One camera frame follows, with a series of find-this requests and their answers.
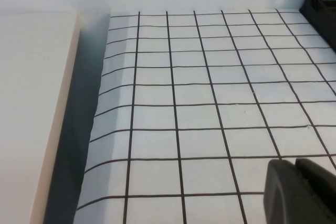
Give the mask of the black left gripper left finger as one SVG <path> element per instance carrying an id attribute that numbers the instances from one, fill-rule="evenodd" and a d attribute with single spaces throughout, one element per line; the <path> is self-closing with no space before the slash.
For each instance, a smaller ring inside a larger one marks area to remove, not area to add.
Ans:
<path id="1" fill-rule="evenodd" d="M 335 223 L 335 204 L 324 204 L 295 163 L 285 160 L 268 163 L 264 210 L 266 223 Z"/>

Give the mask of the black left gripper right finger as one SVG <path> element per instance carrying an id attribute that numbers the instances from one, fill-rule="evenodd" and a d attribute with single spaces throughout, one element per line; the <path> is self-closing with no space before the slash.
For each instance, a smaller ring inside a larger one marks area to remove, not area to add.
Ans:
<path id="1" fill-rule="evenodd" d="M 335 175 L 307 158 L 298 158 L 296 169 L 324 204 L 335 204 Z"/>

